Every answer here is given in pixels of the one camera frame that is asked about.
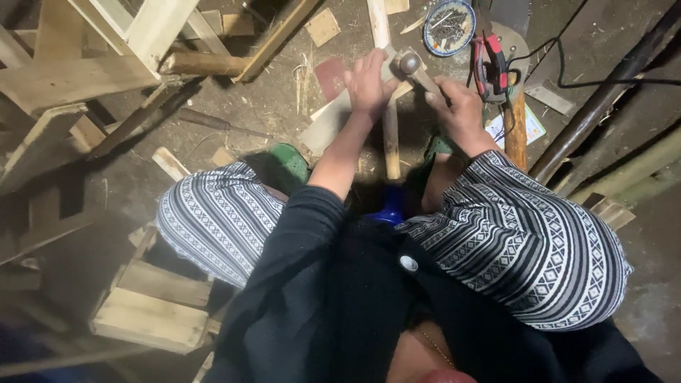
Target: concrete floor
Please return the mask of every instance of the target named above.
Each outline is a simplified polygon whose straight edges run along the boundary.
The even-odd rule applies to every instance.
[[[591,1],[608,1],[609,5],[603,13],[603,19],[584,34],[580,46],[566,52],[567,82],[576,78],[580,81],[605,78],[673,2]],[[21,13],[12,13],[14,8],[11,3],[0,5],[0,14],[20,14],[23,19],[20,22],[5,19],[4,25],[12,28],[35,27],[31,23],[37,20],[38,2],[31,2],[33,7],[25,5],[28,10]],[[241,12],[238,3],[204,0],[200,8],[218,9],[223,14],[238,13]],[[436,59],[425,54],[417,31],[398,34],[418,19],[424,3],[424,0],[411,0],[409,11],[389,16],[393,45],[412,46],[423,53],[428,72],[433,76],[446,74],[466,80],[469,53]],[[578,0],[532,1],[527,37],[530,49],[557,35],[580,3]],[[276,8],[268,4],[272,3],[256,1],[255,5],[267,18],[276,14]],[[300,30],[255,81],[246,85],[229,85],[224,80],[208,78],[201,84],[200,90],[191,96],[191,108],[227,119],[238,127],[273,134],[275,142],[294,144],[313,163],[316,159],[308,155],[296,136],[309,124],[306,115],[322,107],[326,101],[313,78],[307,92],[308,110],[296,114],[296,85],[292,76],[294,68],[303,63],[303,54],[313,65],[333,56],[351,65],[356,57],[370,50],[373,45],[363,0],[327,0],[319,10],[326,7],[334,13],[340,25],[340,35],[316,48],[309,34],[304,29]],[[260,25],[258,29],[262,32],[265,26]],[[261,44],[262,40],[234,38],[226,40],[226,44],[233,54],[247,55],[249,51],[252,54],[254,46]],[[532,58],[531,63],[536,65],[537,59]],[[558,92],[579,107],[593,91],[593,88],[585,88]],[[107,118],[123,119],[143,99],[144,95],[140,92],[103,97],[100,102],[110,116],[102,119],[105,122],[112,122],[106,121]],[[531,165],[569,122],[569,117],[548,110],[533,99],[527,102],[548,131],[545,137],[529,146],[528,162]],[[412,92],[400,98],[398,110],[400,157],[404,161],[403,174],[406,174],[410,166],[422,162],[423,150],[436,121],[420,93]],[[489,118],[494,113],[496,108],[491,108]],[[662,130],[666,126],[651,127],[658,128]],[[647,136],[639,134],[627,137],[627,148],[640,145],[646,139]],[[106,206],[106,212],[96,224],[36,252],[35,255],[42,259],[44,265],[46,295],[66,307],[73,317],[80,320],[87,318],[99,292],[108,286],[118,266],[132,254],[133,247],[127,235],[155,216],[157,198],[172,184],[172,179],[151,160],[158,147],[167,147],[194,172],[212,168],[210,158],[222,145],[235,157],[242,157],[264,151],[272,143],[271,140],[239,133],[215,132],[171,117],[142,139],[124,145],[116,155],[87,166],[74,166],[72,171],[78,170],[84,175],[84,189],[89,203]],[[362,154],[362,171],[358,173],[358,181],[371,185],[380,183],[385,178],[381,158],[380,138],[370,140]],[[676,326],[681,303],[678,278],[681,266],[678,254],[681,248],[675,238],[681,225],[681,205],[676,203],[675,198],[679,192],[681,189],[677,187],[653,201],[639,205],[635,209],[638,218],[619,233],[627,257],[636,271],[629,280],[629,291],[616,313],[616,319],[650,368],[668,382],[681,381],[681,350],[677,350],[677,345],[681,344],[681,333]],[[363,204],[375,205],[365,200]],[[206,352],[200,350],[187,357],[153,352],[143,361],[136,358],[126,363],[137,365],[140,376],[147,378],[143,379],[145,381],[165,379],[168,382],[188,382],[198,370]]]

